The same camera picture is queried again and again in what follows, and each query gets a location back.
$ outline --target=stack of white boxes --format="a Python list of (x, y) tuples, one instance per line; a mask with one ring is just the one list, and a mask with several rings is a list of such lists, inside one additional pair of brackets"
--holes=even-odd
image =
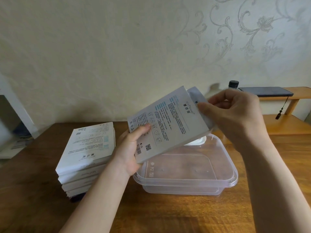
[(85, 193), (103, 171), (115, 148), (113, 123), (74, 129), (56, 167), (68, 197)]

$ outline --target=hand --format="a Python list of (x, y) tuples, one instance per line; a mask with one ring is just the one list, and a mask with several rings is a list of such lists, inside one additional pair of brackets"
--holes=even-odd
[(227, 89), (208, 102), (210, 104), (198, 103), (199, 110), (215, 121), (236, 148), (243, 145), (245, 139), (255, 142), (269, 138), (256, 95)]
[(117, 145), (113, 151), (112, 161), (118, 162), (118, 165), (126, 169), (129, 176), (133, 175), (141, 167), (136, 163), (135, 151), (137, 148), (137, 139), (150, 130), (150, 124), (140, 126), (132, 133), (125, 131), (118, 139)]

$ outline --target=clear plastic container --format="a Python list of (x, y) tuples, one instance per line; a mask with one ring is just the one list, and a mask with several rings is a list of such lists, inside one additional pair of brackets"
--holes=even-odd
[(148, 193), (219, 195), (238, 182), (238, 172), (218, 137), (154, 156), (133, 175)]

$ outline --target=brown wooden tabletop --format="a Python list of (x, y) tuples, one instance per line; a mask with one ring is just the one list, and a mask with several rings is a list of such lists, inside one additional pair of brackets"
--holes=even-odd
[[(58, 232), (78, 203), (58, 182), (56, 165), (75, 128), (98, 123), (54, 124), (0, 168), (0, 232)], [(116, 137), (127, 129), (114, 122)], [(220, 196), (149, 194), (131, 177), (111, 232), (254, 232), (243, 160), (222, 139), (238, 173), (238, 184)], [(271, 136), (311, 203), (311, 135)]]

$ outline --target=qr code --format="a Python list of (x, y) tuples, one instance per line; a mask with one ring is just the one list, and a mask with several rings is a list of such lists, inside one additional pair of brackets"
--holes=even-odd
[(150, 144), (149, 144), (149, 145), (146, 145), (146, 150), (147, 150), (147, 151), (148, 151), (148, 150), (151, 150)]
[(137, 154), (141, 154), (142, 153), (142, 151), (140, 150), (140, 144), (137, 145), (136, 152), (137, 152)]

